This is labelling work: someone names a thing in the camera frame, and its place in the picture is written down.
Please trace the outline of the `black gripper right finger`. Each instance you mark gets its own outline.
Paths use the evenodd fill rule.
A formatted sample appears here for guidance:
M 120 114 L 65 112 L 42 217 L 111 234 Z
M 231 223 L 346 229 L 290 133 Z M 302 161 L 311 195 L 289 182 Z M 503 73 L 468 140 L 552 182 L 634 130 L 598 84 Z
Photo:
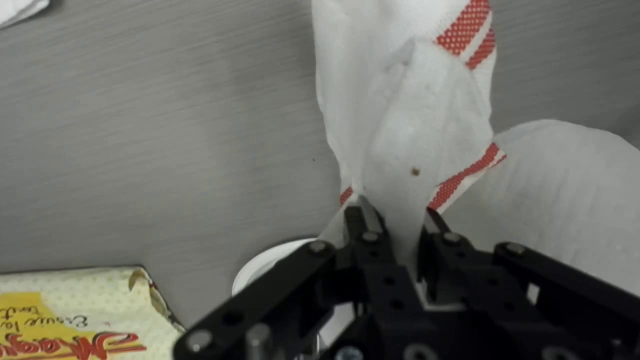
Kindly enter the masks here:
M 529 299 L 520 281 L 428 210 L 419 241 L 419 278 L 434 304 L 460 304 L 465 321 L 495 360 L 531 360 L 520 321 Z

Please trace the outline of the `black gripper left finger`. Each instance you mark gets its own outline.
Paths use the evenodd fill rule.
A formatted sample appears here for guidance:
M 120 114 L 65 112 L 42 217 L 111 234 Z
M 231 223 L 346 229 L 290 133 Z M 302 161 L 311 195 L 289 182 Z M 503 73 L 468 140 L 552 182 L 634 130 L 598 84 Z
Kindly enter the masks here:
M 342 354 L 349 360 L 428 360 L 420 298 L 379 216 L 349 206 L 345 217 L 357 317 L 342 331 Z

